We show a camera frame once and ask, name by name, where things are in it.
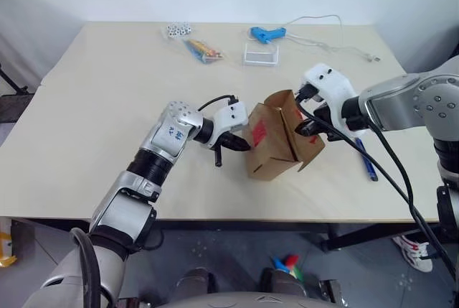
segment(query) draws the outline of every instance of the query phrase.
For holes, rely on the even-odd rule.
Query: blue object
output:
[[[362,143],[361,139],[360,138],[356,138],[356,145],[363,151],[366,151],[365,150],[365,146],[364,144]],[[373,164],[370,162],[369,159],[367,159],[366,157],[364,157],[362,155],[361,157],[362,159],[364,159],[364,163],[365,163],[365,167],[366,167],[366,171],[368,172],[368,175],[370,176],[370,179],[372,181],[378,181],[378,176],[373,168]]]
[[[273,30],[266,30],[261,27],[250,28],[250,34],[263,44],[271,42],[272,39],[285,36],[285,28],[277,28]]]
[[[281,270],[281,271],[287,272],[288,274],[290,273],[290,269],[287,266],[285,266],[282,263],[282,261],[280,261],[278,258],[273,256],[272,260],[273,260],[273,265],[274,265],[276,270]]]
[[[204,54],[200,51],[198,51],[196,48],[193,47],[188,41],[184,41],[185,46],[188,48],[188,50],[195,56],[196,59],[201,60],[204,64],[206,63],[206,60],[204,59]]]

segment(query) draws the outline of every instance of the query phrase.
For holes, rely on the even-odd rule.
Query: red object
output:
[[[298,108],[295,108],[294,110],[296,116],[298,117],[298,119],[300,120],[303,120],[303,114],[301,114],[300,110]]]
[[[252,131],[253,145],[257,146],[266,137],[266,126],[263,120],[258,121]]]
[[[291,256],[288,256],[287,258],[285,258],[284,260],[284,265],[286,267],[288,267],[289,269],[293,269],[293,267],[295,266],[295,264],[298,262],[298,259],[300,258],[300,256],[297,256],[296,254],[293,254]]]
[[[311,140],[309,141],[309,143],[315,144],[317,142],[317,138],[317,135],[314,135],[313,138],[311,138]]]
[[[417,247],[417,244],[414,243],[414,242],[410,242],[410,240],[408,240],[407,238],[402,238],[402,240],[405,242],[405,243],[408,243],[412,248],[413,248],[413,251],[418,251],[419,248]]]

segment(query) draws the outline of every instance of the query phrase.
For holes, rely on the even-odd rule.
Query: red mark on box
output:
[[[263,120],[257,122],[252,130],[253,145],[257,146],[266,137],[266,127]]]
[[[309,143],[315,144],[315,143],[317,142],[317,138],[318,138],[317,135],[312,136],[312,138],[311,138],[311,140],[309,141]]]
[[[301,112],[297,108],[295,108],[294,111],[296,116],[298,117],[298,120],[303,120],[303,115],[301,114]]]

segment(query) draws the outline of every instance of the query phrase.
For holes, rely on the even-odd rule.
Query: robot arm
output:
[[[220,109],[208,119],[187,103],[172,101],[158,123],[150,130],[127,170],[121,172],[97,207],[90,223],[100,272],[100,306],[116,303],[123,283],[126,259],[139,251],[156,218],[152,204],[161,194],[169,171],[180,157],[188,140],[202,143],[216,153],[221,165],[221,146],[247,151],[249,144],[231,134],[248,122],[245,104],[239,101]],[[78,249],[62,260],[42,288],[24,305],[32,307],[81,308],[82,266]]]
[[[297,101],[325,100],[314,115],[349,137],[358,137],[370,119],[383,131],[425,126],[439,156],[440,176],[448,188],[439,190],[440,222],[459,228],[459,56],[427,73],[413,73],[374,85],[357,95],[349,80],[319,64],[303,77]],[[326,132],[314,121],[298,126],[299,134]],[[328,140],[338,140],[332,133]]]

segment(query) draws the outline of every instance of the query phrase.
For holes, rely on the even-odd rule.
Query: black table frame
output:
[[[89,228],[89,222],[85,220],[52,218],[28,218],[27,220],[65,231],[78,227],[88,232]],[[305,237],[308,234],[320,235],[319,238],[314,238],[314,243],[324,252],[397,235],[410,234],[420,242],[425,241],[424,235],[414,223],[377,223],[344,235],[337,234],[338,225],[337,223],[262,222],[252,220],[157,220],[153,224],[153,228],[163,230],[295,231],[304,234]],[[441,243],[455,242],[445,237],[438,223],[430,223],[430,227]]]

